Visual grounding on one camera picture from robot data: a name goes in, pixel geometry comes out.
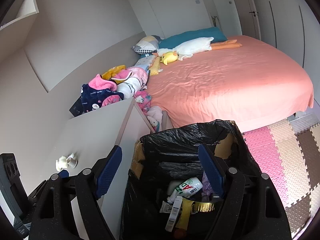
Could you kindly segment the wall shelf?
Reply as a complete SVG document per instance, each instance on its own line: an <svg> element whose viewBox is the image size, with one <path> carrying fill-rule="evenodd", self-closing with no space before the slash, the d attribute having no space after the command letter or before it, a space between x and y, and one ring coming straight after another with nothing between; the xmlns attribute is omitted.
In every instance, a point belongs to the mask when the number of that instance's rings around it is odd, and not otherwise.
<svg viewBox="0 0 320 240"><path fill-rule="evenodd" d="M1 28L11 22L38 13L39 9L36 0L15 0L1 21Z"/></svg>

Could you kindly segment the black wall socket panel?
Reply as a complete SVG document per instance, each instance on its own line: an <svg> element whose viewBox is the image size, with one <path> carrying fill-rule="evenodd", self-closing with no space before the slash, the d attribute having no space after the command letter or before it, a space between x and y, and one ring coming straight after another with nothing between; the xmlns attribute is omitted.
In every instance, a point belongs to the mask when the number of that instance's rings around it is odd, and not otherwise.
<svg viewBox="0 0 320 240"><path fill-rule="evenodd" d="M69 112L72 114L72 116L77 117L83 114L83 106L81 97L79 97L76 102L72 105L72 107L69 109Z"/></svg>

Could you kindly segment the purple plastic wrapper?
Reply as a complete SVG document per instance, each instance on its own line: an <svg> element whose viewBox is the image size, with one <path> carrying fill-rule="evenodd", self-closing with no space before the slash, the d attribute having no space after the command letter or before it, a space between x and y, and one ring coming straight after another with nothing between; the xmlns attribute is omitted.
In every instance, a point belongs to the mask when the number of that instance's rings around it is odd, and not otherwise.
<svg viewBox="0 0 320 240"><path fill-rule="evenodd" d="M207 175L205 172L203 172L203 176L202 176L202 201L203 202L211 202L212 198L213 198L213 189L210 185L210 182L207 178Z"/></svg>

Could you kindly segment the white striped blanket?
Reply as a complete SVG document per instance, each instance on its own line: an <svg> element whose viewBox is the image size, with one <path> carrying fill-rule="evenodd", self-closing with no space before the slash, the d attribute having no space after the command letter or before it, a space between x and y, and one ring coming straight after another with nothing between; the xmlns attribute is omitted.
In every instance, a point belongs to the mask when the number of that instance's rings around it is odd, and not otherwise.
<svg viewBox="0 0 320 240"><path fill-rule="evenodd" d="M113 80L117 83L117 92L122 93L124 99L129 99L146 86L148 73L143 68L131 67L120 71Z"/></svg>

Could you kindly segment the teal pillow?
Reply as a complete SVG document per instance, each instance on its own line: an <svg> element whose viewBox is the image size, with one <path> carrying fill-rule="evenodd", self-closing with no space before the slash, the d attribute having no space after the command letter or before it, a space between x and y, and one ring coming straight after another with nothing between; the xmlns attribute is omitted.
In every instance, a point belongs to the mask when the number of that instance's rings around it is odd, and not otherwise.
<svg viewBox="0 0 320 240"><path fill-rule="evenodd" d="M172 49L182 44L183 42L187 42L201 37L213 37L214 39L211 43L227 41L227 37L225 37L223 32L218 27L211 27L194 31L186 31L181 34L177 34L169 38L163 39L159 41L158 47L159 49Z"/></svg>

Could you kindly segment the white goose plush toy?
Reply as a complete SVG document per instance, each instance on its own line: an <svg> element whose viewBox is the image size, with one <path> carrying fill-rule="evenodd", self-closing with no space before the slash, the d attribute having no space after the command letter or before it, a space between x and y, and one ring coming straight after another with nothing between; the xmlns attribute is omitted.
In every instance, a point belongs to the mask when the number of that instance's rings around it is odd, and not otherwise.
<svg viewBox="0 0 320 240"><path fill-rule="evenodd" d="M190 58L197 53L211 50L240 48L242 46L242 44L237 40L227 40L225 42L211 43L213 40L213 37L196 38L190 41L183 42L173 49L159 49L157 50L157 55L163 57L165 53L173 52L178 56L177 59L182 61L183 59Z"/></svg>

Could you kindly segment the pink fleece garment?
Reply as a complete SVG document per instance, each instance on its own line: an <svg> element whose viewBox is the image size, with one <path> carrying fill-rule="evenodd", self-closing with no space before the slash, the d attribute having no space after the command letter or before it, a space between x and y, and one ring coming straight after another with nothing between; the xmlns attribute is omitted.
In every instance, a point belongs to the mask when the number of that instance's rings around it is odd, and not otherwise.
<svg viewBox="0 0 320 240"><path fill-rule="evenodd" d="M112 80L105 80L100 74L97 74L89 83L89 87L95 90L108 89L110 91L117 90L117 84Z"/></svg>

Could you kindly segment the navy cartoon fleece garment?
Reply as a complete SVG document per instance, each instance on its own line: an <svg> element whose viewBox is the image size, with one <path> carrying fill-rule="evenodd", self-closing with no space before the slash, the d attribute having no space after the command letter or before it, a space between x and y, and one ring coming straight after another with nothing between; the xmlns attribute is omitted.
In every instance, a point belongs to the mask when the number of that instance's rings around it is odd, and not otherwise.
<svg viewBox="0 0 320 240"><path fill-rule="evenodd" d="M91 88L89 84L84 84L81 87L81 103L83 112L91 112L108 103L118 102L124 99L124 94L109 89L96 90Z"/></svg>

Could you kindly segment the pastel foam floor mat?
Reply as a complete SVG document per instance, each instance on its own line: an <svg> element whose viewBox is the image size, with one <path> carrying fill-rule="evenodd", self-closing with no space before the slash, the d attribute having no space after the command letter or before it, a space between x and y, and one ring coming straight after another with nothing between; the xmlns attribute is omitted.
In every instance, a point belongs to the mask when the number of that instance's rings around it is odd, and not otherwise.
<svg viewBox="0 0 320 240"><path fill-rule="evenodd" d="M243 134L253 158L281 198L298 239L319 210L319 120L306 114Z"/></svg>

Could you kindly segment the black trash bag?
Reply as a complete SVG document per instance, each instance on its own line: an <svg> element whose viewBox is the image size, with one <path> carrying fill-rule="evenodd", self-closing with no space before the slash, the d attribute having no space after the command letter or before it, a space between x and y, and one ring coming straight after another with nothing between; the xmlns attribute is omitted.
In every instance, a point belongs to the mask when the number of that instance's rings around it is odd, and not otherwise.
<svg viewBox="0 0 320 240"><path fill-rule="evenodd" d="M119 239L172 239L164 229L168 215L159 212L170 184L193 177L202 180L199 146L206 144L214 151L228 135L235 142L229 147L231 154L225 156L226 163L245 175L259 174L234 121L214 120L141 137L129 169Z"/></svg>

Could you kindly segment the patchwork checkered pillow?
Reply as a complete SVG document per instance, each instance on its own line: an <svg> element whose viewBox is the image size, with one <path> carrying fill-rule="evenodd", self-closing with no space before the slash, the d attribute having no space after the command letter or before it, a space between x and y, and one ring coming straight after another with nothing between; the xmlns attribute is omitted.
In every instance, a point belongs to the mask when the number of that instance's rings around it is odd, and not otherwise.
<svg viewBox="0 0 320 240"><path fill-rule="evenodd" d="M159 41L161 41L161 38L157 35L146 36L132 46L131 49L138 55L151 54L159 49Z"/></svg>

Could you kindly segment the cardboard trash box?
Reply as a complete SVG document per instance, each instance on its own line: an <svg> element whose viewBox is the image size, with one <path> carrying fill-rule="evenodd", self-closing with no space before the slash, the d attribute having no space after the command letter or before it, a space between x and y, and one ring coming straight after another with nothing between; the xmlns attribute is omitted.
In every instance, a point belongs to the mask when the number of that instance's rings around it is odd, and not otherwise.
<svg viewBox="0 0 320 240"><path fill-rule="evenodd" d="M232 133L229 133L227 137L216 145L214 150L215 156L220 157L222 159L227 159L231 155L231 146L235 143L235 137ZM143 153L143 146L140 141L135 143L135 150L131 162L131 171L135 174L135 176L139 179L143 170L142 161L145 160L145 156Z"/></svg>

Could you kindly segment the white bear figurine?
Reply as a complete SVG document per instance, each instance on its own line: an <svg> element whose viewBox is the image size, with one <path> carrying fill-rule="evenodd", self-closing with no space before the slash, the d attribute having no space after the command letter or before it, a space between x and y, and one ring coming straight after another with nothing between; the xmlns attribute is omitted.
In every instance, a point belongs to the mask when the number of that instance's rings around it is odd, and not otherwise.
<svg viewBox="0 0 320 240"><path fill-rule="evenodd" d="M58 160L56 160L55 168L57 172L60 172L63 169L68 168L67 158L65 156L61 156Z"/></svg>

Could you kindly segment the hello kitty pink cloth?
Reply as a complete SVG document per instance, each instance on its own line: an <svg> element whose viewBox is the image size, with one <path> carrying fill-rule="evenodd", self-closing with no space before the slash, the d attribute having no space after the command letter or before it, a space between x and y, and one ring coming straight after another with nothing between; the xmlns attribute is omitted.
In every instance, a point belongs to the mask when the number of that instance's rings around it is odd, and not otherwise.
<svg viewBox="0 0 320 240"><path fill-rule="evenodd" d="M150 125L155 132L160 132L162 130L163 113L159 106L151 105L151 99L151 95L146 90L138 91L135 95L135 101L146 116Z"/></svg>

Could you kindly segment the white wardrobe doors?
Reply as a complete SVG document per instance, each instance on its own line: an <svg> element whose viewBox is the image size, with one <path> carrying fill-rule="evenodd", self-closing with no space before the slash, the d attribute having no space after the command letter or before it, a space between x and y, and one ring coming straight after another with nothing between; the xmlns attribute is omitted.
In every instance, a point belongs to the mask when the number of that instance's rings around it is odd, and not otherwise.
<svg viewBox="0 0 320 240"><path fill-rule="evenodd" d="M304 0L254 0L263 41L300 64L319 84L319 22Z"/></svg>

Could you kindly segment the white barcode packet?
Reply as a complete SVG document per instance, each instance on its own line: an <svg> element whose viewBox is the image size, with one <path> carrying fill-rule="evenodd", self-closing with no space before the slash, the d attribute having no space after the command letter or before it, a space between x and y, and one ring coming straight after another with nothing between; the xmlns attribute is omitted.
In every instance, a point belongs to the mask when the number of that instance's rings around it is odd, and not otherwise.
<svg viewBox="0 0 320 240"><path fill-rule="evenodd" d="M167 221L167 224L165 227L166 231L172 232L172 230L175 226L176 220L178 218L178 214L180 212L182 202L183 202L183 198L181 196L177 196L174 203L173 203L173 206L172 206L172 209L170 212L170 216L168 218L168 221Z"/></svg>

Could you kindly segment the white bedside table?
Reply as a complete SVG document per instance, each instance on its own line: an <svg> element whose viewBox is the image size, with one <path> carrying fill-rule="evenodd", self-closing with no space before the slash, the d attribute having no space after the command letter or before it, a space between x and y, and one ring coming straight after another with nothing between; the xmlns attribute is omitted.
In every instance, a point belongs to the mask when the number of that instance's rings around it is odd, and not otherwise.
<svg viewBox="0 0 320 240"><path fill-rule="evenodd" d="M98 202L113 236L119 238L121 210L135 143L152 131L133 98L72 118L67 121L43 164L41 178L47 179L56 172L55 161L62 155L76 154L78 164L68 171L73 176L108 156L114 145L120 146L120 166L107 194Z"/></svg>

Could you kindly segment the yellow duck plush toy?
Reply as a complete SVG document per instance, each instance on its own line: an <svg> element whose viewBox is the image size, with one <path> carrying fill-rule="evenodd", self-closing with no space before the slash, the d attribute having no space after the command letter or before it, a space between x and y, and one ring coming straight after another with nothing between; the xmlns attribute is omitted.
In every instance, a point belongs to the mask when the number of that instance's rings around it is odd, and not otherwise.
<svg viewBox="0 0 320 240"><path fill-rule="evenodd" d="M178 53L175 51L169 51L164 53L161 57L161 63L165 64L166 66L170 63L173 63L178 60Z"/></svg>

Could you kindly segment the yellow snack wrapper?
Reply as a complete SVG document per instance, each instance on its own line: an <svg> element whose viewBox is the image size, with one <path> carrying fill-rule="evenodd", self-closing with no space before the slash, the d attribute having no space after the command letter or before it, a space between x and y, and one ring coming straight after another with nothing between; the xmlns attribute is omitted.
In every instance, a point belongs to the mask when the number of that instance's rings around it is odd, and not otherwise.
<svg viewBox="0 0 320 240"><path fill-rule="evenodd" d="M199 212L210 212L213 211L213 209L214 203L195 202L193 200L188 200L187 198L182 198L182 211L175 227L178 229L187 230L190 215L194 215Z"/></svg>

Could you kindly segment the white room door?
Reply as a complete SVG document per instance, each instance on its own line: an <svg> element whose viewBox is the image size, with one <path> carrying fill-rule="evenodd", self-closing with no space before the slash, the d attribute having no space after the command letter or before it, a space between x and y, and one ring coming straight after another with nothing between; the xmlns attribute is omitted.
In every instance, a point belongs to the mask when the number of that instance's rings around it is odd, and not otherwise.
<svg viewBox="0 0 320 240"><path fill-rule="evenodd" d="M261 31L254 0L234 0L242 34L261 40Z"/></svg>

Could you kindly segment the yellow spotted plush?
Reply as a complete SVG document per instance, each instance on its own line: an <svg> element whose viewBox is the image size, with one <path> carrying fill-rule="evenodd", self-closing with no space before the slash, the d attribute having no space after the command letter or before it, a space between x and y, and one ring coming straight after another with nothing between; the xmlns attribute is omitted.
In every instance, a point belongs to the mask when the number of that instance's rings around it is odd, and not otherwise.
<svg viewBox="0 0 320 240"><path fill-rule="evenodd" d="M161 69L161 58L156 57L153 64L149 67L150 76L158 75L162 71L163 69Z"/></svg>

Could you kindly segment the white green labelled bottle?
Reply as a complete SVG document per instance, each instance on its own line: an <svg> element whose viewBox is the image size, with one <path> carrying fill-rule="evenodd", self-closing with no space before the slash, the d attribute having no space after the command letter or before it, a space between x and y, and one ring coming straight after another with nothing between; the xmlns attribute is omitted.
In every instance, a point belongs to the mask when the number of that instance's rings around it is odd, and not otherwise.
<svg viewBox="0 0 320 240"><path fill-rule="evenodd" d="M174 188L172 194L167 198L167 202L173 204L177 196L190 198L202 188L203 184L197 177L190 178Z"/></svg>

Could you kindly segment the bed with pink sheet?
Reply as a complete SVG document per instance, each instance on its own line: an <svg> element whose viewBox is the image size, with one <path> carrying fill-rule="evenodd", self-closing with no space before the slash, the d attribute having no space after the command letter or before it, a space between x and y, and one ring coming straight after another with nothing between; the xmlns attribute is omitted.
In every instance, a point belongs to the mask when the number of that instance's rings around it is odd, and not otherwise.
<svg viewBox="0 0 320 240"><path fill-rule="evenodd" d="M313 106L313 84L295 60L255 38L236 40L239 48L162 65L148 79L152 105L166 111L174 127L221 119L246 132Z"/></svg>

